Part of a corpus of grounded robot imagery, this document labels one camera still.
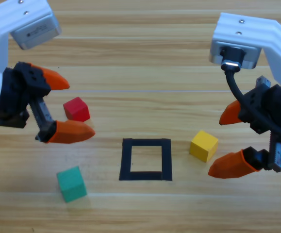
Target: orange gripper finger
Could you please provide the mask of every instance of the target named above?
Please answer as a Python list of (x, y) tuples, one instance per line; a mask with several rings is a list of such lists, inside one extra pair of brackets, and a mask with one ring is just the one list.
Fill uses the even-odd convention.
[(65, 143), (85, 141), (95, 135), (95, 131), (83, 122), (67, 120), (66, 122), (56, 122), (56, 133), (48, 143)]
[(48, 85), (50, 85), (51, 90), (64, 90), (70, 88), (68, 81), (63, 76), (61, 76), (58, 72), (43, 67), (38, 67), (31, 63), (28, 64), (31, 65), (31, 67), (43, 71), (44, 78), (47, 80)]
[(229, 104), (220, 117), (220, 125), (230, 125), (242, 122), (238, 115), (241, 111), (241, 104), (236, 100)]
[(239, 178), (254, 171), (259, 171), (248, 164), (244, 158), (243, 150), (237, 153), (229, 153), (214, 161), (208, 175), (221, 178)]

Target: yellow cube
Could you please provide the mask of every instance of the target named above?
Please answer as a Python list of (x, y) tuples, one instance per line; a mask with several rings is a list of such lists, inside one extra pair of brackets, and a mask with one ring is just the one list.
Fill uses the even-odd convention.
[(217, 150), (218, 139), (201, 130), (192, 139), (190, 154), (203, 162), (208, 162)]

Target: black tape square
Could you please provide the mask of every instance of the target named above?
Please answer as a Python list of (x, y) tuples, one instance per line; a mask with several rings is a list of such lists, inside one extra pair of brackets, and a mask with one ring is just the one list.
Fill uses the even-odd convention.
[[(131, 171), (132, 147), (162, 147), (162, 171)], [(120, 181), (172, 181), (171, 140), (124, 138)]]

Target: wooden table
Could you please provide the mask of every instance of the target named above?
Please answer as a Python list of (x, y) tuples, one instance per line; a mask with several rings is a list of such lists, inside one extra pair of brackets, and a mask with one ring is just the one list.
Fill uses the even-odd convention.
[[(35, 141), (0, 127), (0, 233), (281, 233), (281, 173), (240, 179), (208, 176), (212, 162), (248, 146), (268, 149), (268, 133), (220, 126), (234, 100), (223, 71), (209, 62), (221, 12), (276, 19), (281, 0), (49, 0), (63, 33), (32, 50), (10, 39), (9, 66), (31, 62), (70, 82), (46, 103), (64, 121), (63, 103), (81, 97), (96, 130), (73, 144)], [(264, 54), (236, 75), (242, 91), (273, 77)], [(189, 155), (199, 130), (219, 138), (209, 163)], [(173, 181), (119, 181), (123, 138), (170, 138)], [(135, 148), (132, 170), (160, 170), (158, 148)], [(69, 204), (56, 173), (79, 166), (88, 196)]]

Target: wooden block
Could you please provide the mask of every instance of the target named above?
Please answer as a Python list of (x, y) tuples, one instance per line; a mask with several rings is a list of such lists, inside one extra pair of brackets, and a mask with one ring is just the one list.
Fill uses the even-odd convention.
[(87, 195), (84, 180), (78, 166), (57, 173), (57, 179), (65, 202)]
[(217, 150), (218, 139), (201, 130), (192, 139), (190, 154), (203, 162), (208, 162)]
[(90, 113), (88, 111), (88, 106), (80, 97), (76, 97), (73, 100), (64, 103), (63, 106), (66, 113), (66, 117), (69, 120), (85, 122), (86, 120), (91, 118)]

